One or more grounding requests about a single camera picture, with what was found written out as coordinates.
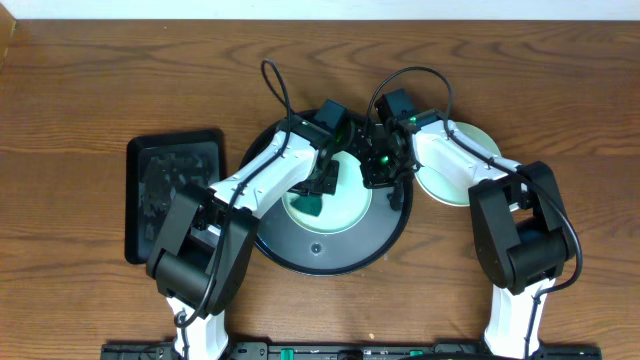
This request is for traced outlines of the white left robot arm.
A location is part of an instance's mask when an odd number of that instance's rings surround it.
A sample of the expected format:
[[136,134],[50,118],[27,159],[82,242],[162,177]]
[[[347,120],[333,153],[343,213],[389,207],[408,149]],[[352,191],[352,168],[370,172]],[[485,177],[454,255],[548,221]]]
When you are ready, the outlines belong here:
[[281,122],[249,163],[207,188],[176,194],[146,263],[174,315],[180,359],[218,359],[229,344],[224,312],[246,275],[261,218],[294,186],[323,175],[338,129]]

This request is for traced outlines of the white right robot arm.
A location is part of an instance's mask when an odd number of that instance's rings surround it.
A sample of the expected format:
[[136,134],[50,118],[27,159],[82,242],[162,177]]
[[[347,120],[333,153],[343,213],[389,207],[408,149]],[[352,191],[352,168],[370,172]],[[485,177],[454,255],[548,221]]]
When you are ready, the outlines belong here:
[[430,169],[466,193],[478,261],[493,285],[484,354],[566,358],[538,337],[547,297],[573,285],[584,258],[551,168],[522,165],[489,150],[452,120],[391,119],[354,132],[349,151],[368,187],[425,179]]

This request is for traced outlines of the mint plate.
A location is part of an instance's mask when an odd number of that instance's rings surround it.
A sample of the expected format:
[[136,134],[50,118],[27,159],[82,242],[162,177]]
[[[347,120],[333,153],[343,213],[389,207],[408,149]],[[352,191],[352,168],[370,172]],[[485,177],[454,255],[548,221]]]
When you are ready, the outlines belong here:
[[323,194],[322,212],[312,217],[294,210],[289,201],[297,195],[287,192],[282,197],[285,211],[304,229],[319,234],[334,234],[355,226],[369,209],[372,190],[363,185],[360,161],[347,152],[333,156],[339,162],[337,188],[334,195]]

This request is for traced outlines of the yellow plate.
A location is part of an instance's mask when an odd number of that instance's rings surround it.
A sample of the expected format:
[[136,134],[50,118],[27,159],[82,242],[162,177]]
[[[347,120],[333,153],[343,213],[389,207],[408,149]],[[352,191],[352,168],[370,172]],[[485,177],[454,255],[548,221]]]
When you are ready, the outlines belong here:
[[497,145],[497,143],[484,131],[481,131],[478,134],[478,143],[480,143],[485,149],[490,151],[492,154],[501,157],[501,151]]

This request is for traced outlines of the green plate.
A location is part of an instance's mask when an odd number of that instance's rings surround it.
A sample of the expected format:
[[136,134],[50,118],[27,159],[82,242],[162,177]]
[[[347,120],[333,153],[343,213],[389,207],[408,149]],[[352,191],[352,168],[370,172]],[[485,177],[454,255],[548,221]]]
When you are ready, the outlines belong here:
[[[463,134],[476,142],[478,134],[483,131],[474,125],[464,122],[457,122],[456,125]],[[453,183],[436,170],[430,167],[422,167],[416,173],[416,177],[417,183],[421,188],[435,200],[449,206],[469,206],[468,191],[455,187]]]

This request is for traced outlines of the green sponge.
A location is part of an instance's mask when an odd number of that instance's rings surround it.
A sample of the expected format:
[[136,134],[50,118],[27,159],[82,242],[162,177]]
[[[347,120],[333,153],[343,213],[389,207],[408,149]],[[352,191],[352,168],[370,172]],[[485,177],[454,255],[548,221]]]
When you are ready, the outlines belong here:
[[320,196],[297,196],[289,204],[294,210],[312,217],[319,217],[323,208]]

